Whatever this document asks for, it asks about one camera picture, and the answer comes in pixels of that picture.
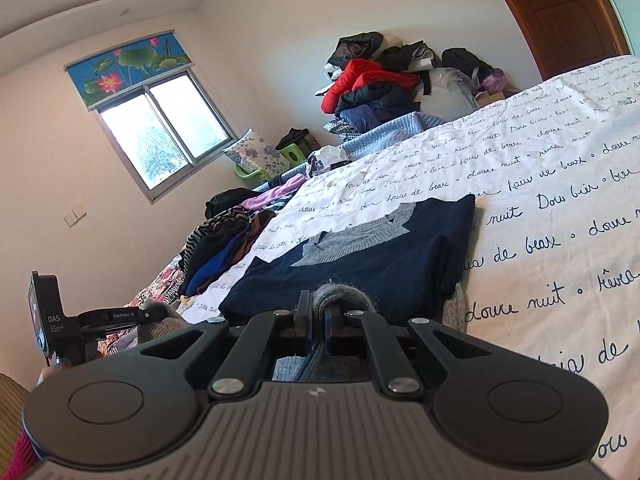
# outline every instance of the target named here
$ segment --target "white bedsheet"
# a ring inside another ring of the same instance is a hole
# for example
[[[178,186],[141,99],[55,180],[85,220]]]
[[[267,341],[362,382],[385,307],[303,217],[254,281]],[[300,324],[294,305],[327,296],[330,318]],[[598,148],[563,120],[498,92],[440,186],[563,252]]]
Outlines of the white bedsheet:
[[[639,99],[640,59],[611,59],[314,178],[185,317],[217,313],[254,256],[271,261],[401,202],[475,193],[468,332],[596,384],[610,421],[594,460],[637,480]]]

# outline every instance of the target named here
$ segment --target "wooden door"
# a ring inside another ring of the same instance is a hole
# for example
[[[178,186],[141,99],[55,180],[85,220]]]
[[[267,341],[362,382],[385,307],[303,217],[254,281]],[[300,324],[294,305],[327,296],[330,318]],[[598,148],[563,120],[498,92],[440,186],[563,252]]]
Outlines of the wooden door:
[[[609,0],[505,0],[543,79],[629,54]]]

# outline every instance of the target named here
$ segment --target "metal screw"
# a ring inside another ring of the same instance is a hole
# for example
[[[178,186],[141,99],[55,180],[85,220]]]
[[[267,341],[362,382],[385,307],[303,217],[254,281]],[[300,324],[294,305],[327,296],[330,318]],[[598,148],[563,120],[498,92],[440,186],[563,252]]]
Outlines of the metal screw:
[[[412,394],[420,389],[420,383],[411,377],[396,377],[386,387],[395,394]]]
[[[213,391],[217,394],[232,395],[241,392],[244,383],[240,379],[224,378],[213,383]]]

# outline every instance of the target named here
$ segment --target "red jacket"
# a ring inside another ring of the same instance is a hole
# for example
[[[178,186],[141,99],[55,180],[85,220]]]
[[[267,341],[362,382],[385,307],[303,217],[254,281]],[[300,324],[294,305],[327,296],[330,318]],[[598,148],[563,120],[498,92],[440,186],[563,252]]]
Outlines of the red jacket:
[[[335,114],[335,109],[342,94],[377,81],[392,81],[402,90],[409,93],[418,85],[420,78],[417,75],[406,72],[382,70],[380,63],[368,59],[351,59],[347,66],[344,67],[344,72],[340,74],[340,77],[325,94],[320,109],[325,114]]]
[[[324,99],[322,99],[320,109],[325,114],[334,114],[335,107],[338,105],[340,96],[345,92],[353,90],[353,84],[362,74],[369,70],[382,70],[382,67],[380,66],[380,63],[369,61],[368,59],[351,59],[347,63],[347,66],[344,67],[344,72],[340,74],[340,77],[325,94]]]

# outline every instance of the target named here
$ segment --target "striped clothing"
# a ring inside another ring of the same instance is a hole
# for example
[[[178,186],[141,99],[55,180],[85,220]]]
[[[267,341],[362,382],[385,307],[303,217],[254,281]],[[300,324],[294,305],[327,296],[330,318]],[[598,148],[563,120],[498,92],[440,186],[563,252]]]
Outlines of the striped clothing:
[[[247,209],[238,205],[231,209],[227,209],[225,212],[210,218],[203,224],[196,227],[187,238],[184,248],[180,252],[181,260],[178,263],[180,268],[185,270],[189,267],[193,251],[204,237],[215,234],[223,227],[229,227],[236,224],[248,224],[249,214],[251,213],[253,212],[247,211]]]

